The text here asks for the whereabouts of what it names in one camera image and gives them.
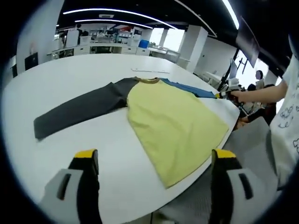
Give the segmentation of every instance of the white table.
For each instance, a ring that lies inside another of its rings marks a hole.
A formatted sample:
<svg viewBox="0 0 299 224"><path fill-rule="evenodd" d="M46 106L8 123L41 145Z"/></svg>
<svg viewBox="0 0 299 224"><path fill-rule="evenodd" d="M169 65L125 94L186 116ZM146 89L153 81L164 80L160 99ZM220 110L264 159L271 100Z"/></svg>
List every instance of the white table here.
<svg viewBox="0 0 299 224"><path fill-rule="evenodd" d="M134 72L141 66L167 73ZM99 209L104 223L119 224L147 215L186 190L210 165L200 168L165 189L127 120L127 108L82 122L37 142L33 120L54 107L125 77L165 77L171 81L217 91L185 69L161 58L121 54L81 55L50 61L17 76L4 89L3 131L16 176L34 202L44 187L76 152L99 152ZM229 126L238 109L229 101L201 99Z"/></svg>

